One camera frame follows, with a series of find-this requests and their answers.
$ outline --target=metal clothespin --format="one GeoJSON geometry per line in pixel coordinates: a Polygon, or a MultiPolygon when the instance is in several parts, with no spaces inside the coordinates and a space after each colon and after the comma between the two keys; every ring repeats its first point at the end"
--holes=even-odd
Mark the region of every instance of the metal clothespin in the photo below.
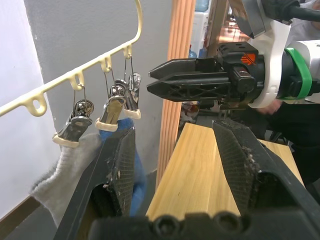
{"type": "Polygon", "coordinates": [[[73,111],[65,123],[61,131],[53,135],[52,140],[59,145],[76,148],[79,145],[80,137],[85,133],[88,127],[92,124],[89,118],[94,111],[94,104],[86,98],[74,104],[73,111]]]}
{"type": "Polygon", "coordinates": [[[139,88],[141,82],[141,76],[139,73],[134,72],[132,64],[132,56],[130,55],[131,71],[128,82],[126,82],[126,70],[127,70],[127,59],[124,60],[124,80],[116,80],[115,83],[125,88],[124,98],[126,104],[124,105],[124,114],[131,119],[140,119],[141,113],[138,107],[139,102],[139,88]]]}
{"type": "Polygon", "coordinates": [[[118,118],[123,109],[126,99],[122,96],[124,92],[121,88],[115,88],[116,81],[112,68],[109,68],[112,73],[114,85],[108,90],[107,75],[104,72],[106,91],[108,95],[108,100],[103,106],[103,112],[100,118],[95,121],[95,127],[99,130],[115,132],[118,129],[118,118]]]}

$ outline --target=cream plastic hanger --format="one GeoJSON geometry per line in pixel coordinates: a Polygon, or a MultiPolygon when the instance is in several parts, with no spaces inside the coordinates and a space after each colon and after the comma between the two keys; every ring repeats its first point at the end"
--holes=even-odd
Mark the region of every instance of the cream plastic hanger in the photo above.
{"type": "Polygon", "coordinates": [[[49,91],[50,89],[53,89],[54,87],[58,86],[59,84],[62,84],[67,80],[70,81],[71,86],[75,91],[81,91],[83,89],[83,86],[85,85],[85,79],[83,75],[84,70],[90,68],[92,65],[96,63],[100,63],[101,68],[105,73],[110,72],[112,67],[111,56],[121,50],[123,51],[124,57],[126,59],[130,59],[132,54],[132,44],[134,44],[139,39],[143,24],[143,14],[140,0],[135,0],[135,5],[138,14],[138,29],[133,39],[3,105],[2,107],[0,107],[0,117],[16,109],[19,106],[25,106],[28,109],[29,113],[31,113],[33,116],[40,117],[47,111],[47,102],[44,97],[45,92],[49,91]],[[40,107],[38,109],[34,106],[33,101],[35,100],[39,102],[40,107]]]}

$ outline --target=orange label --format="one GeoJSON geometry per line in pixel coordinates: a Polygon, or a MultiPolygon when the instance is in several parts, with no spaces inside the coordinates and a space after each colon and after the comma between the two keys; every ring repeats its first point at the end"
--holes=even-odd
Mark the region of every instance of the orange label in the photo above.
{"type": "Polygon", "coordinates": [[[241,58],[241,62],[247,65],[251,65],[251,64],[256,65],[255,61],[256,61],[256,55],[254,53],[244,54],[241,58]]]}

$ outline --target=black cable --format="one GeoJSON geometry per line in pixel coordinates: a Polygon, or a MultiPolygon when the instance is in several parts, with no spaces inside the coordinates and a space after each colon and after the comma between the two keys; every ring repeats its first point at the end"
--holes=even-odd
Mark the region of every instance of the black cable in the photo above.
{"type": "Polygon", "coordinates": [[[320,22],[320,11],[299,6],[291,6],[288,15],[291,18],[301,19],[311,22],[320,22]]]}

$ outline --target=wooden pole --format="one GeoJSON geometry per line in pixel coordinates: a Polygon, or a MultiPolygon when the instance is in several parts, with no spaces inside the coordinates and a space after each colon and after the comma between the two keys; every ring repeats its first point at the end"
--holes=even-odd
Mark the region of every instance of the wooden pole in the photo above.
{"type": "MultiPolygon", "coordinates": [[[[196,0],[172,0],[168,60],[188,57],[196,0]]],[[[158,186],[178,135],[181,102],[163,100],[156,187],[158,186]]]]}

